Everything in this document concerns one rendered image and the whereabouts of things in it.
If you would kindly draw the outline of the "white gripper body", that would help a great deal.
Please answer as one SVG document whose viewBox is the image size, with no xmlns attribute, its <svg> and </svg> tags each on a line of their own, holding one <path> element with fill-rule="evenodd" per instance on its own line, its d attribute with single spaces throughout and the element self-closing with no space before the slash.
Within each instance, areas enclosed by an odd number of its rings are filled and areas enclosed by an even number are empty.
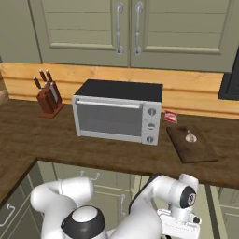
<svg viewBox="0 0 239 239">
<path fill-rule="evenodd" d="M 164 222 L 162 233 L 179 239 L 199 239 L 200 226 L 196 223 Z"/>
</svg>

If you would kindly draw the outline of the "dark wooden cutting board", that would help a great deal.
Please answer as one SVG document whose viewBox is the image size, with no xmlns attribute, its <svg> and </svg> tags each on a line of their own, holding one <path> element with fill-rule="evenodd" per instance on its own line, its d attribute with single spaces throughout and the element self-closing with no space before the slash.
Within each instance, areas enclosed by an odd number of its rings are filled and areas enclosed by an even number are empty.
<svg viewBox="0 0 239 239">
<path fill-rule="evenodd" d="M 197 126 L 167 127 L 166 131 L 183 163 L 217 162 L 219 160 L 219 156 Z M 196 136 L 195 143 L 186 141 L 188 131 Z"/>
</svg>

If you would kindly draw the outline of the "pale garlic bulb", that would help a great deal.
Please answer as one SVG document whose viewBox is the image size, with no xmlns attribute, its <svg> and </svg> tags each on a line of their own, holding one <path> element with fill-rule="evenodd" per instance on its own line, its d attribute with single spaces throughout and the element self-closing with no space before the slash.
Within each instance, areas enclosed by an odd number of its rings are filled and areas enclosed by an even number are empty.
<svg viewBox="0 0 239 239">
<path fill-rule="evenodd" d="M 190 143 L 195 143 L 197 141 L 196 136 L 191 131 L 188 131 L 188 134 L 185 137 L 185 139 L 187 142 L 190 142 Z"/>
</svg>

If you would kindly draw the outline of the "green base cupboard front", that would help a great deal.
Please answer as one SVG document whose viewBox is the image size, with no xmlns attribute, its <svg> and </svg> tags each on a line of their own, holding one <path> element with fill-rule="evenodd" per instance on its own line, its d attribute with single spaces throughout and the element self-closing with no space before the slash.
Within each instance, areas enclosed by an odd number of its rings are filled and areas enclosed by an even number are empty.
<svg viewBox="0 0 239 239">
<path fill-rule="evenodd" d="M 0 239 L 40 239 L 43 219 L 32 208 L 30 195 L 33 188 L 42 183 L 43 178 L 36 163 L 0 209 L 0 223 L 3 223 L 9 214 L 7 204 L 16 207 L 11 219 L 0 228 Z"/>
<path fill-rule="evenodd" d="M 239 239 L 239 190 L 205 186 L 214 239 Z"/>
</svg>

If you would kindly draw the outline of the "green base cupboard door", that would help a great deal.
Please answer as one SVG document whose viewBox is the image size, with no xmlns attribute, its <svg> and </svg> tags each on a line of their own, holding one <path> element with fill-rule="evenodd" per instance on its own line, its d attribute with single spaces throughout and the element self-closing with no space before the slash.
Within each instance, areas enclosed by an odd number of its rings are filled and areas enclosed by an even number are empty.
<svg viewBox="0 0 239 239">
<path fill-rule="evenodd" d="M 141 176 L 119 173 L 114 171 L 100 170 L 62 163 L 53 164 L 56 177 L 67 179 L 80 176 L 80 171 L 85 171 L 85 176 L 94 178 L 97 173 L 101 176 L 98 180 L 92 181 L 94 194 L 89 205 L 101 209 L 105 216 L 106 228 L 116 228 L 128 215 L 129 204 L 139 190 Z M 124 212 L 125 217 L 120 216 L 120 196 L 125 194 Z"/>
</svg>

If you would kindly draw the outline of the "red snack packet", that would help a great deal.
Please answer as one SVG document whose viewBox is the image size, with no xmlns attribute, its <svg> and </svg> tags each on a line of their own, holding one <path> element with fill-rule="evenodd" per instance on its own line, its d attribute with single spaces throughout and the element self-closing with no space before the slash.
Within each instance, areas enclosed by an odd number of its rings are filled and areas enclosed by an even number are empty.
<svg viewBox="0 0 239 239">
<path fill-rule="evenodd" d="M 172 123 L 177 123 L 177 113 L 165 110 L 164 111 L 164 121 L 170 121 Z"/>
</svg>

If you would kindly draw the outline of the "silver toaster oven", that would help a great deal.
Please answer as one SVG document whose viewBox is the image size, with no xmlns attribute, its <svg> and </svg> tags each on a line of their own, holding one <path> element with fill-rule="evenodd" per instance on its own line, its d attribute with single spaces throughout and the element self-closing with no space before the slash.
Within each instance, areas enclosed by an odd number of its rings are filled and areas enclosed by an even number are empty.
<svg viewBox="0 0 239 239">
<path fill-rule="evenodd" d="M 78 105 L 76 100 L 125 105 L 141 105 L 140 109 Z M 88 136 L 145 145 L 158 144 L 162 109 L 162 85 L 88 79 L 72 97 L 72 107 L 78 136 Z M 148 110 L 156 109 L 150 116 Z M 148 124 L 154 123 L 153 130 Z M 153 143 L 147 137 L 154 138 Z"/>
</svg>

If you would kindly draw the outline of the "black appliance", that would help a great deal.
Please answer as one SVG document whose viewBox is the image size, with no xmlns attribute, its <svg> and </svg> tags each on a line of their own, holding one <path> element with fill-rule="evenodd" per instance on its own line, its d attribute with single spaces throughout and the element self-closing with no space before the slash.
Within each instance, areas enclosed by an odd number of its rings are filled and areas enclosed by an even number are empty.
<svg viewBox="0 0 239 239">
<path fill-rule="evenodd" d="M 223 75 L 218 99 L 239 101 L 239 51 L 236 54 L 232 71 Z"/>
</svg>

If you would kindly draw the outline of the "brown wooden knife block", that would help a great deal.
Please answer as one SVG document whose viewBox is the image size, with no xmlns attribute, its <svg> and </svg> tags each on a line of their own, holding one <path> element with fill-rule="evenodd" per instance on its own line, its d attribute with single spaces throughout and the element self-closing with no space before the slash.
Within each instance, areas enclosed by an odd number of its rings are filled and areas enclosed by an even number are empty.
<svg viewBox="0 0 239 239">
<path fill-rule="evenodd" d="M 40 118 L 53 119 L 64 107 L 63 103 L 58 103 L 55 100 L 49 82 L 39 91 L 36 98 L 43 110 L 39 115 Z"/>
</svg>

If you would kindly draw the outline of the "beige object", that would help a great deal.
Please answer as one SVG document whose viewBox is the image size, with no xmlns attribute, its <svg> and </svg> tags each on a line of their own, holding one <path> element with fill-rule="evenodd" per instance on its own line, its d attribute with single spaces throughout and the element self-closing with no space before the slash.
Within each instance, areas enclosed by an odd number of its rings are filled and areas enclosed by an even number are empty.
<svg viewBox="0 0 239 239">
<path fill-rule="evenodd" d="M 3 80 L 2 74 L 0 73 L 0 105 L 4 104 L 8 100 L 8 92 Z"/>
</svg>

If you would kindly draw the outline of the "green cupboard side panel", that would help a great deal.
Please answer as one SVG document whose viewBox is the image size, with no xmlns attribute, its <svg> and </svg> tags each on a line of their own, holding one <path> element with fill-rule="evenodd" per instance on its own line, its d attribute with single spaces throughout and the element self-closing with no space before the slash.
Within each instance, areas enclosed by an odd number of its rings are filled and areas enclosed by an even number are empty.
<svg viewBox="0 0 239 239">
<path fill-rule="evenodd" d="M 41 63 L 30 0 L 0 0 L 0 59 Z"/>
</svg>

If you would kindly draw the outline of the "green wall cupboard door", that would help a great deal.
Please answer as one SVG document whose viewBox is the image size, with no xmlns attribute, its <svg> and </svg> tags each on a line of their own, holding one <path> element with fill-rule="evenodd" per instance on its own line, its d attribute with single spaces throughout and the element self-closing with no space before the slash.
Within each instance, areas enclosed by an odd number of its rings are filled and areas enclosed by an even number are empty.
<svg viewBox="0 0 239 239">
<path fill-rule="evenodd" d="M 137 2 L 140 56 L 135 56 Z M 131 66 L 228 73 L 239 47 L 239 0 L 132 0 Z"/>
<path fill-rule="evenodd" d="M 116 52 L 116 4 L 120 44 Z M 129 65 L 129 0 L 30 0 L 43 63 Z"/>
</svg>

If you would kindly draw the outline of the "brown-handled knife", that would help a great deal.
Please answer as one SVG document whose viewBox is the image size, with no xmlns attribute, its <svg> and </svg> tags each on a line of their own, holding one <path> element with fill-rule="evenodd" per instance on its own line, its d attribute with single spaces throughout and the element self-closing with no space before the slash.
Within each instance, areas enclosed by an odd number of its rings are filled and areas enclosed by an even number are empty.
<svg viewBox="0 0 239 239">
<path fill-rule="evenodd" d="M 38 87 L 38 89 L 39 89 L 39 92 L 41 92 L 43 89 L 42 89 L 42 87 L 41 87 L 41 85 L 40 85 L 38 79 L 37 79 L 36 77 L 33 77 L 33 79 L 34 79 L 35 85 L 36 85 L 36 86 Z"/>
<path fill-rule="evenodd" d="M 54 99 L 55 99 L 56 103 L 59 104 L 62 100 L 61 100 L 61 96 L 60 96 L 59 90 L 57 88 L 56 82 L 52 79 L 52 76 L 51 76 L 49 70 L 46 70 L 46 74 L 47 74 L 47 77 L 50 82 L 50 88 L 51 88 L 52 94 L 54 96 Z"/>
<path fill-rule="evenodd" d="M 49 83 L 49 81 L 47 81 L 47 78 L 46 78 L 46 76 L 45 76 L 45 73 L 43 72 L 42 69 L 39 70 L 39 74 L 40 74 L 41 78 L 43 79 L 43 81 L 44 81 L 44 83 L 45 83 L 44 88 L 49 89 L 50 83 Z"/>
</svg>

